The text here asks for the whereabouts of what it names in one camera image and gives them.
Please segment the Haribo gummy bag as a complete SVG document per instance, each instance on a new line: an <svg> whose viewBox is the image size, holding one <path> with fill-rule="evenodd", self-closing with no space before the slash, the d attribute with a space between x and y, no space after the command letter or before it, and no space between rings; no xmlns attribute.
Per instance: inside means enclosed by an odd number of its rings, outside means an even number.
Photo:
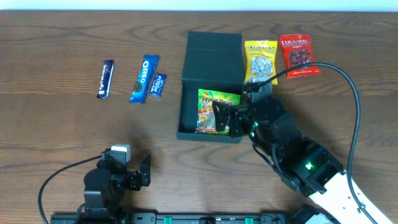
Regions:
<svg viewBox="0 0 398 224"><path fill-rule="evenodd" d="M198 90L198 119L195 134L227 135L229 127L224 131L216 130L215 114L213 112L213 102L225 103L228 105L238 105L241 96L233 93L225 93L214 90Z"/></svg>

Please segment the yellow Hacks candy bag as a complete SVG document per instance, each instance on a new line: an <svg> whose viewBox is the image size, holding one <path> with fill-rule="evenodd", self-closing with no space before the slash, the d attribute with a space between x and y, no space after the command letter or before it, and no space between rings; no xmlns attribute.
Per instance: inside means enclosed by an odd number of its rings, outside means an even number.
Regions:
<svg viewBox="0 0 398 224"><path fill-rule="evenodd" d="M250 77L269 77L276 75L275 58L278 42L276 40L246 40L244 43L247 65L244 82Z"/></svg>

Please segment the purple Dairy Milk chocolate bar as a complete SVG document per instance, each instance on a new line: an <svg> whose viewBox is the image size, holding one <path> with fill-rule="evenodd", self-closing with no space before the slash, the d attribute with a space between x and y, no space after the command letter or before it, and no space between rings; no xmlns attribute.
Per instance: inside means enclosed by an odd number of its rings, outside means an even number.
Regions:
<svg viewBox="0 0 398 224"><path fill-rule="evenodd" d="M98 99L105 99L109 96L113 71L114 71L114 61L105 60L103 62L103 71L99 84L99 90L97 93Z"/></svg>

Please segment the blue Oreo cookie pack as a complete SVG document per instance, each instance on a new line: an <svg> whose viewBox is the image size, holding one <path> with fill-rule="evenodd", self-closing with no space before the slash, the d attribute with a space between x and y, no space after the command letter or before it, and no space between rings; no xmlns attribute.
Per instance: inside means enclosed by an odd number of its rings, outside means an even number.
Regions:
<svg viewBox="0 0 398 224"><path fill-rule="evenodd" d="M148 91L149 83L152 80L157 64L159 62L158 55L145 55L142 62L141 71L136 80L136 84L133 88L130 103L144 103L146 94Z"/></svg>

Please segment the red Hacks candy bag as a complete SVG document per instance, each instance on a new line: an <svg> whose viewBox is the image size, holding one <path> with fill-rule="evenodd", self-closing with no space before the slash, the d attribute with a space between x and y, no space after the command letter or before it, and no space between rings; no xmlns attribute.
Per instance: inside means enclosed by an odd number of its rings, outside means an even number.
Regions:
<svg viewBox="0 0 398 224"><path fill-rule="evenodd" d="M313 63L315 61L312 50L312 40L308 34L281 35L279 44L282 49L286 68ZM319 74L321 74L321 71L317 66L310 66L288 72L287 78Z"/></svg>

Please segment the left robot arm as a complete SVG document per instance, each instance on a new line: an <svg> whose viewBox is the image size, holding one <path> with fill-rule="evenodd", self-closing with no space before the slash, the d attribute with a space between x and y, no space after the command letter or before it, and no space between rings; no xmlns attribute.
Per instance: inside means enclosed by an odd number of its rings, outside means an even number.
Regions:
<svg viewBox="0 0 398 224"><path fill-rule="evenodd" d="M139 170L128 171L129 149L105 149L96 168L84 177L85 202L76 213L75 223L130 223L131 214L121 206L127 190L139 191L150 185L151 155L139 164Z"/></svg>

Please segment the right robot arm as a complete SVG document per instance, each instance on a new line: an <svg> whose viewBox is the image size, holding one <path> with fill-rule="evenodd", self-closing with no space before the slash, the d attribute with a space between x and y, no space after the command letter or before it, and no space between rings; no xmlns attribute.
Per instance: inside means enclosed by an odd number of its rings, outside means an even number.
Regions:
<svg viewBox="0 0 398 224"><path fill-rule="evenodd" d="M217 130L229 127L232 137L248 135L254 150L284 184L323 209L304 205L286 223L390 223L349 178L342 163L301 135L278 99L262 95L248 105L214 101L212 107Z"/></svg>

